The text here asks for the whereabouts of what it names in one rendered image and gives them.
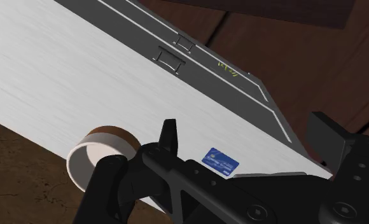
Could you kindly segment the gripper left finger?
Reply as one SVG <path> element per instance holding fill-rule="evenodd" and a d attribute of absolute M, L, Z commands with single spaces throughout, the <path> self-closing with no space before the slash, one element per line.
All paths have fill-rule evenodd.
<path fill-rule="evenodd" d="M 88 180 L 73 224 L 127 224 L 136 200 L 151 197 L 174 224 L 277 224 L 270 206 L 194 160 L 178 158 L 176 121 L 141 145 L 114 126 L 87 138 L 118 153 L 102 157 Z"/>

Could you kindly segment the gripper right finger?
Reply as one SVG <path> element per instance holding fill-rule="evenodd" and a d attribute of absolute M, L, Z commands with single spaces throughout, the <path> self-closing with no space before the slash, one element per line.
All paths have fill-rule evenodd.
<path fill-rule="evenodd" d="M 319 208 L 320 224 L 369 224 L 369 136 L 350 133 L 316 111 L 306 138 L 335 176 Z"/>

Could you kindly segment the blue card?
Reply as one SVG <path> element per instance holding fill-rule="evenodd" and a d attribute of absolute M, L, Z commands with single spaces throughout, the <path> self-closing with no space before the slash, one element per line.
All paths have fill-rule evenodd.
<path fill-rule="evenodd" d="M 211 148 L 202 159 L 202 162 L 225 176 L 231 175 L 239 166 L 236 160 L 230 158 L 216 148 Z"/>

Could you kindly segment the brown tape roll white core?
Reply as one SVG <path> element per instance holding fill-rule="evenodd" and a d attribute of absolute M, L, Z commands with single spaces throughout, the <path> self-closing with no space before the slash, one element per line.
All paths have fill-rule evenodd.
<path fill-rule="evenodd" d="M 125 129 L 115 126 L 97 127 L 69 152 L 66 159 L 68 175 L 84 192 L 100 159 L 123 155 L 130 160 L 140 147 L 138 139 Z"/>

